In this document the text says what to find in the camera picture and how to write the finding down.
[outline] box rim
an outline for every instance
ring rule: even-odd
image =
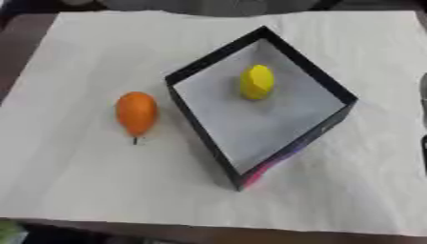
[[[311,129],[307,130],[305,133],[300,135],[293,142],[284,145],[280,150],[273,153],[271,156],[267,157],[265,160],[261,160],[256,163],[256,165],[244,173],[239,173],[235,166],[230,162],[227,156],[218,148],[213,138],[209,135],[203,125],[198,121],[195,114],[191,111],[191,109],[187,106],[186,102],[179,95],[174,85],[177,83],[184,81],[186,78],[207,69],[209,66],[227,58],[229,55],[242,50],[243,48],[251,45],[252,43],[265,39],[270,44],[272,44],[278,51],[280,51],[283,55],[286,55],[292,62],[294,62],[297,66],[299,66],[302,70],[304,70],[307,74],[312,76],[314,81],[316,81],[319,85],[321,85],[325,90],[330,92],[333,96],[338,98],[342,103],[343,107],[340,110],[337,110],[335,113],[329,115],[322,122],[318,123]],[[292,145],[296,140],[305,136],[307,133],[311,132],[318,125],[324,123],[335,114],[348,109],[348,107],[352,107],[357,101],[357,97],[344,88],[341,84],[339,84],[332,76],[319,68],[316,64],[311,62],[307,57],[305,57],[302,53],[288,44],[285,40],[283,40],[280,36],[274,33],[272,30],[267,28],[266,26],[262,26],[256,30],[253,30],[233,42],[210,52],[209,54],[196,59],[189,65],[184,68],[179,69],[165,77],[167,86],[173,96],[173,99],[177,103],[178,107],[183,111],[184,115],[192,124],[193,128],[196,130],[197,134],[200,136],[203,143],[209,148],[213,156],[224,168],[226,174],[231,178],[235,186],[240,189],[241,183],[244,183],[245,179],[247,179],[252,174],[256,173],[257,170],[261,169],[263,166],[268,164],[271,160],[274,160],[281,152],[285,151],[290,145]]]

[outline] green object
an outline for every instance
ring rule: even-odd
[[[22,229],[12,221],[0,221],[0,244],[20,243]]]

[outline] orange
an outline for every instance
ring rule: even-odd
[[[154,99],[140,91],[132,91],[120,97],[115,111],[117,120],[135,138],[149,130],[157,117]]]

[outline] yellow object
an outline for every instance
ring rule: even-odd
[[[272,71],[263,66],[255,65],[240,75],[240,92],[249,99],[263,99],[272,90],[275,78]]]

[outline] black box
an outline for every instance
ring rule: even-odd
[[[266,101],[245,101],[234,89],[253,64],[266,64],[279,77]],[[357,101],[267,27],[168,75],[166,82],[238,190],[341,122]]]

